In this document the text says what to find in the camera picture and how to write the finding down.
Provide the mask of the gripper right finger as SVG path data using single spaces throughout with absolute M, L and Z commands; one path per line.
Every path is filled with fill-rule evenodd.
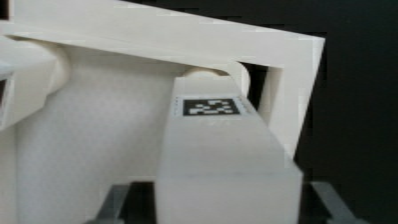
M 309 197 L 302 200 L 300 224 L 371 224 L 355 217 L 329 182 L 313 181 Z

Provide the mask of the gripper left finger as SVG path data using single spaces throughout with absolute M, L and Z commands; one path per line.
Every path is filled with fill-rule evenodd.
M 85 224 L 156 224 L 153 183 L 112 186 L 98 215 Z

